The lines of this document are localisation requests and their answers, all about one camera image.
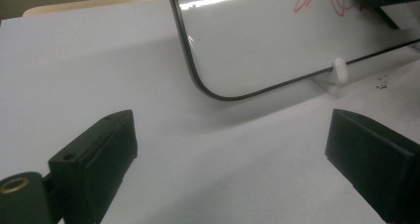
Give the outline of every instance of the black rounded edge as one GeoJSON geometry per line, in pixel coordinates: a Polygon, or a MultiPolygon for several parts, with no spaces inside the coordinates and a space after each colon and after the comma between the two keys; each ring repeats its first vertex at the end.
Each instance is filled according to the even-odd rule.
{"type": "MultiPolygon", "coordinates": [[[[256,92],[252,92],[252,93],[248,93],[248,94],[244,94],[244,95],[240,95],[240,96],[236,96],[236,97],[226,97],[226,96],[218,95],[218,94],[212,92],[210,89],[208,89],[204,85],[204,83],[201,81],[200,76],[198,75],[198,71],[195,67],[194,59],[192,57],[192,51],[191,51],[191,48],[189,46],[188,35],[186,34],[186,30],[185,30],[185,26],[184,26],[184,23],[183,23],[182,14],[181,14],[181,10],[179,8],[178,0],[169,0],[169,2],[170,2],[170,6],[172,8],[173,16],[175,18],[175,24],[176,24],[176,28],[178,30],[179,39],[181,41],[182,50],[184,52],[185,60],[186,60],[187,65],[188,65],[188,70],[189,70],[190,75],[193,78],[192,80],[194,81],[194,84],[201,91],[203,91],[205,94],[207,94],[208,96],[210,96],[212,98],[215,98],[215,99],[220,100],[220,101],[225,101],[225,102],[234,102],[234,101],[245,100],[245,99],[248,99],[248,98],[251,98],[251,97],[254,97],[254,96],[269,92],[269,91],[272,91],[272,90],[277,89],[279,87],[282,87],[282,86],[285,86],[285,85],[288,85],[288,84],[291,84],[291,83],[294,83],[294,82],[297,82],[297,81],[315,76],[317,74],[324,73],[324,72],[330,72],[330,71],[333,70],[332,67],[327,67],[325,69],[322,69],[322,70],[319,70],[319,71],[316,71],[316,72],[313,72],[313,73],[310,73],[310,74],[306,74],[304,76],[297,77],[297,78],[294,78],[294,79],[291,79],[291,80],[287,80],[285,82],[282,82],[282,83],[279,83],[279,84],[276,84],[276,85],[258,90],[256,92]]],[[[347,64],[352,64],[352,63],[356,63],[358,61],[361,61],[361,60],[364,60],[364,59],[367,59],[367,58],[370,58],[370,57],[379,56],[381,54],[385,54],[385,53],[388,53],[390,51],[393,51],[393,50],[396,50],[396,49],[399,49],[399,48],[403,48],[405,46],[408,46],[408,45],[411,45],[411,44],[414,44],[414,43],[417,43],[417,42],[420,42],[420,39],[415,40],[415,41],[410,42],[410,43],[403,44],[403,45],[395,46],[395,47],[392,47],[390,49],[380,51],[378,53],[374,53],[374,54],[371,54],[371,55],[368,55],[368,56],[363,56],[363,57],[360,57],[360,58],[350,60],[350,61],[347,62],[347,64]]]]}

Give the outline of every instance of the black clamp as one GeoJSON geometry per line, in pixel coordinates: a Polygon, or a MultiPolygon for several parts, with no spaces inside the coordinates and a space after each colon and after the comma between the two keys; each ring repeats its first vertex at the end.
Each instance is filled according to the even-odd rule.
{"type": "Polygon", "coordinates": [[[137,152],[131,110],[102,118],[49,160],[47,176],[0,181],[0,223],[100,223],[137,152]]]}
{"type": "Polygon", "coordinates": [[[420,223],[420,146],[369,117],[335,109],[328,160],[386,223],[420,223]]]}

